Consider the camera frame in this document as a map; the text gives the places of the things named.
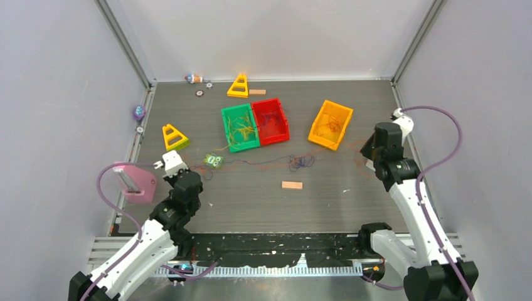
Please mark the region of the small clown figurine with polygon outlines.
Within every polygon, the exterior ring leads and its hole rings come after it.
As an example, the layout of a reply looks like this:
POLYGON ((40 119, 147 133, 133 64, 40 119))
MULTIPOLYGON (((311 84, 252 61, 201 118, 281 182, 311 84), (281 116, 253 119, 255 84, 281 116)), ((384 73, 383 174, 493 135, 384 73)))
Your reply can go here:
POLYGON ((204 81, 202 76, 195 75, 193 73, 186 75, 184 79, 190 84, 203 83, 204 81))

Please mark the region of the pink toy toaster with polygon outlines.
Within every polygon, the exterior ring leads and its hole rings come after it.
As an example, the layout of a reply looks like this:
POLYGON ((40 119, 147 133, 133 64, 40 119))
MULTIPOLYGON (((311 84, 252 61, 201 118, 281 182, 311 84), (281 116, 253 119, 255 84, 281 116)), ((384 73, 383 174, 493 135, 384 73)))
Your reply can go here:
POLYGON ((115 166, 112 172, 119 180, 128 203, 144 205, 153 202, 157 186, 153 173, 131 165, 115 166))

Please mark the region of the orange plastic bin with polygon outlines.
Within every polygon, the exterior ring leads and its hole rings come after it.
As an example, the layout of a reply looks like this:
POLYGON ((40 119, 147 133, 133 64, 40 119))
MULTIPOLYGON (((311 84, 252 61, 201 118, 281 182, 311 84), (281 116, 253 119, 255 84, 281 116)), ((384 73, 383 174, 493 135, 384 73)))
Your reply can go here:
POLYGON ((330 100, 325 100, 314 119, 308 141, 337 151, 346 134, 354 110, 330 100))

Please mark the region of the yellow triangular toy block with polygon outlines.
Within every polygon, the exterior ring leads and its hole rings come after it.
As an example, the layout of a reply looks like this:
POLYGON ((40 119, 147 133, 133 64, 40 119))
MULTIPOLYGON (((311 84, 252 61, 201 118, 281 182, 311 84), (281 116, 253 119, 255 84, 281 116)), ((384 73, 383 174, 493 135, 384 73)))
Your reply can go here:
POLYGON ((162 126, 162 135, 167 152, 179 151, 190 144, 189 138, 171 124, 162 126))

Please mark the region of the green plastic bin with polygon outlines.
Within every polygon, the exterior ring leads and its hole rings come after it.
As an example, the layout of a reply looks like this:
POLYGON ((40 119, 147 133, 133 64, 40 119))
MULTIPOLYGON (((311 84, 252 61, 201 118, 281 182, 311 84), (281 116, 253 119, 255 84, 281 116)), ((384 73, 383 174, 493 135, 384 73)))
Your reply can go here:
POLYGON ((231 153, 260 147, 257 125, 249 103, 222 108, 221 116, 231 153))

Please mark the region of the red plastic bin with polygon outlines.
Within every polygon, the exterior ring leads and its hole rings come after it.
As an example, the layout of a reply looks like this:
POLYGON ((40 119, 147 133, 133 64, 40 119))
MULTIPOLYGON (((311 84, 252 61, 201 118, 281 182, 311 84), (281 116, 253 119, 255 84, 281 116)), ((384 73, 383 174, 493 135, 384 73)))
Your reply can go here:
POLYGON ((290 140, 289 123, 278 98, 252 102, 250 105, 261 147, 290 140))

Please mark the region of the small wooden block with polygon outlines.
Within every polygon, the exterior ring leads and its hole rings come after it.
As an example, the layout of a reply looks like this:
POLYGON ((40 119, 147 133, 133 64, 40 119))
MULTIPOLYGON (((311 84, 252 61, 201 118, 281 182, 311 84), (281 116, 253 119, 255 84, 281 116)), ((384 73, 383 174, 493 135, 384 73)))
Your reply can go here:
POLYGON ((303 183, 302 182, 294 182, 294 181, 282 181, 281 187, 282 187, 282 189, 302 190, 303 189, 303 183))
POLYGON ((250 96, 266 95, 267 91, 265 89, 251 89, 249 90, 248 94, 250 96))

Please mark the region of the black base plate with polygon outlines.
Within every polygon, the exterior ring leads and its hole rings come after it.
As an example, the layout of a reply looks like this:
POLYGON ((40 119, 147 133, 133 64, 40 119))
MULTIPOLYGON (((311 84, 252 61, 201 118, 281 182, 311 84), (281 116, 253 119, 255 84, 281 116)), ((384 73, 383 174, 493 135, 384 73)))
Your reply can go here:
POLYGON ((304 259, 309 268, 348 267, 354 261, 382 263, 362 248, 357 234, 347 233, 198 233, 174 261, 201 267, 294 267, 304 259))

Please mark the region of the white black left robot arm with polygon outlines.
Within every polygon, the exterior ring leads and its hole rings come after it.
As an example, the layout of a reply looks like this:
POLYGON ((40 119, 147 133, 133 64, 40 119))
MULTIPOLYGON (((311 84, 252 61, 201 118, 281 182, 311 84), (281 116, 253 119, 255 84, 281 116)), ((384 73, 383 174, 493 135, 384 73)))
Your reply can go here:
POLYGON ((159 267, 173 258, 186 259, 193 235, 185 228, 201 207, 201 176, 183 170, 168 178, 173 188, 117 253, 89 274, 70 280, 69 300, 127 300, 159 267))

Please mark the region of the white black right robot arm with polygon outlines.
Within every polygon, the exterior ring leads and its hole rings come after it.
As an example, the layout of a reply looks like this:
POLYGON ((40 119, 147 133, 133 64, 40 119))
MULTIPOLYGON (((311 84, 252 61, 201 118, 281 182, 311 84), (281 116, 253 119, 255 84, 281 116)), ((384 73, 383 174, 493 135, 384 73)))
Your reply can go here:
POLYGON ((402 242, 387 223, 375 222, 361 226, 358 249, 388 261, 401 276, 408 300, 473 300, 479 271, 438 223, 417 163, 404 156, 404 138, 397 122, 378 123, 361 154, 400 210, 413 245, 402 242))

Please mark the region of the green monster toy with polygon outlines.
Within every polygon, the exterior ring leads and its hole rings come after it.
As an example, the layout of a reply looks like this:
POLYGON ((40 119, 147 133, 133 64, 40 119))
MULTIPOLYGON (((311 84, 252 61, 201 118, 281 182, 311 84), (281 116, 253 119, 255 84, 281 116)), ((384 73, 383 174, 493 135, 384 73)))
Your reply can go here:
POLYGON ((207 167, 219 169, 223 165, 224 160, 224 157, 211 153, 205 156, 203 163, 207 167))

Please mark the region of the purple egg toy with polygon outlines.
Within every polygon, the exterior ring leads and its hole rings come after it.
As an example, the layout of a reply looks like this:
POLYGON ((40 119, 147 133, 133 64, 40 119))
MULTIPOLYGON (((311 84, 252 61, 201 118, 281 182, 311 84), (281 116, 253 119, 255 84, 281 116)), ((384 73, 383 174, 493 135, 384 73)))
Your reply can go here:
POLYGON ((146 109, 143 105, 138 105, 133 110, 133 118, 136 121, 141 121, 146 115, 146 109))

